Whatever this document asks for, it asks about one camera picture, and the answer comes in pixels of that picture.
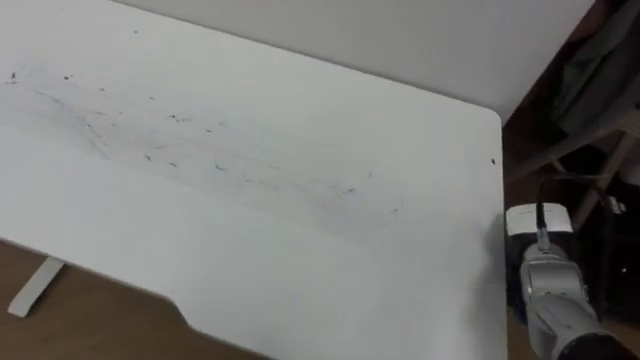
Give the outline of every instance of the chair leg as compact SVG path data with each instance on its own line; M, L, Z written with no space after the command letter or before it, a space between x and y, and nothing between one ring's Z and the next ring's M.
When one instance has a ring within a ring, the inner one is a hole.
M634 135L625 132L622 134L622 137L618 141L618 145L616 146L613 153L607 159L607 162L602 166L600 173L602 177L596 182L596 184L606 189L613 178L613 175L618 171L620 165L624 161L627 153L633 147L636 138ZM591 210L595 207L598 202L598 195L593 190L588 190L585 197L582 199L578 210L573 215L573 226L576 230L580 229L584 222L591 214Z
M38 270L31 275L29 281L20 289L18 294L9 304L8 312L18 317L25 317L29 310L35 304L36 300L42 295L44 290L49 286L51 280L58 274L64 266L64 262L47 257L40 265Z

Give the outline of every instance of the wooden floor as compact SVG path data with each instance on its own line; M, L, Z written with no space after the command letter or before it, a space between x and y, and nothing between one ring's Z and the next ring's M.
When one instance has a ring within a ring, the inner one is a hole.
M0 242L3 309L42 261ZM25 319L0 312L3 359L261 359L190 330L167 301L80 269L66 267L45 298Z

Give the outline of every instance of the white desk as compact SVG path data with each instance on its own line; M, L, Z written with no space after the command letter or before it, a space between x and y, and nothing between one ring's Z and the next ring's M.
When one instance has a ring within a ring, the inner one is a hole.
M494 113L107 1L3 5L0 236L274 358L506 359Z

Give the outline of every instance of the silver metal part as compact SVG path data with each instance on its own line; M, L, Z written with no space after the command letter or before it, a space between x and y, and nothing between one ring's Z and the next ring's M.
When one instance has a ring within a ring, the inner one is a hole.
M531 347L542 359L555 360L571 341L586 334L607 334L589 305L578 265L550 244L531 245L520 267Z

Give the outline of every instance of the desk surface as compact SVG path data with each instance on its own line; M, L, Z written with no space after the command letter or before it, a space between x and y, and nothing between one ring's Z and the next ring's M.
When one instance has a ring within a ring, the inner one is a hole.
M506 358L493 112L108 1L4 5L0 236L274 358Z

